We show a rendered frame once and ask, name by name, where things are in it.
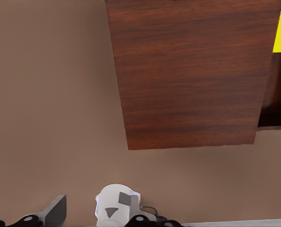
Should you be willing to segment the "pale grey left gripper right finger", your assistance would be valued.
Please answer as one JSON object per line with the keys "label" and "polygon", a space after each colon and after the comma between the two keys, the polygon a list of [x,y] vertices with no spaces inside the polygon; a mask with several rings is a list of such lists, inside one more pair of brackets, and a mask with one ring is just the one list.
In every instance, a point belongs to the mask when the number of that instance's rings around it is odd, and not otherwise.
{"label": "pale grey left gripper right finger", "polygon": [[96,196],[95,216],[99,227],[123,227],[132,217],[144,215],[156,221],[153,214],[141,211],[141,194],[122,184],[110,184]]}

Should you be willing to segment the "silver frame bar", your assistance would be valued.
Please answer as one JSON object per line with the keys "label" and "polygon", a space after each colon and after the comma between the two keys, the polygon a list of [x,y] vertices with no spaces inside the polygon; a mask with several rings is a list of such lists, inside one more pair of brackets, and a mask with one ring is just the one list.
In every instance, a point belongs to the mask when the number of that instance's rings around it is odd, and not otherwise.
{"label": "silver frame bar", "polygon": [[183,223],[184,227],[281,227],[280,219]]}

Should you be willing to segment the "dark brown wooden box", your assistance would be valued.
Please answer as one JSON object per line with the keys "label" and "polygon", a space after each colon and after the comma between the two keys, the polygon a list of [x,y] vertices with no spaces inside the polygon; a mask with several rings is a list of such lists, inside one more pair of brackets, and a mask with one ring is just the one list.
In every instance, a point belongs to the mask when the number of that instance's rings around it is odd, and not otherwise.
{"label": "dark brown wooden box", "polygon": [[105,0],[130,150],[281,129],[281,0]]}

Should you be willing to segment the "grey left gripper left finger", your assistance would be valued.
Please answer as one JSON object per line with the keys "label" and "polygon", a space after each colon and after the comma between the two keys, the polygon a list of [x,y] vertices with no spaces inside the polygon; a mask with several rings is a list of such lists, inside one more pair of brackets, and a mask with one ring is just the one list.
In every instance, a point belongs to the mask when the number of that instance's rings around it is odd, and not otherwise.
{"label": "grey left gripper left finger", "polygon": [[67,216],[66,195],[57,196],[44,210],[22,217],[11,227],[59,227]]}

